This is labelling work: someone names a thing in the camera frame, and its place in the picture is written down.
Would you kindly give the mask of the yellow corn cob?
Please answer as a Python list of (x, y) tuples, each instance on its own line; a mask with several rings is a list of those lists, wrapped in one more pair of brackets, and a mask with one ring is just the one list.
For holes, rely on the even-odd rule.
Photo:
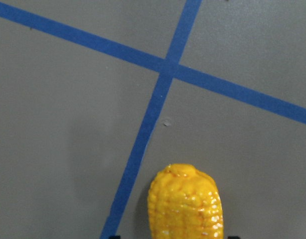
[(153, 239), (222, 239), (224, 220), (215, 181), (190, 164), (170, 164), (148, 192)]

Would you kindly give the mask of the brown paper table cover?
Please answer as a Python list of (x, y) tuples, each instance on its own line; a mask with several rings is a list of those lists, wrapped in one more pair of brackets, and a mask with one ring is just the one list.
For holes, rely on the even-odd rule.
[[(97, 239), (186, 2), (0, 0), (125, 45), (125, 59), (0, 17), (0, 239)], [(306, 239), (306, 124), (211, 91), (212, 79), (306, 108), (306, 0), (204, 0), (117, 234), (148, 239), (156, 173), (219, 188), (226, 236)]]

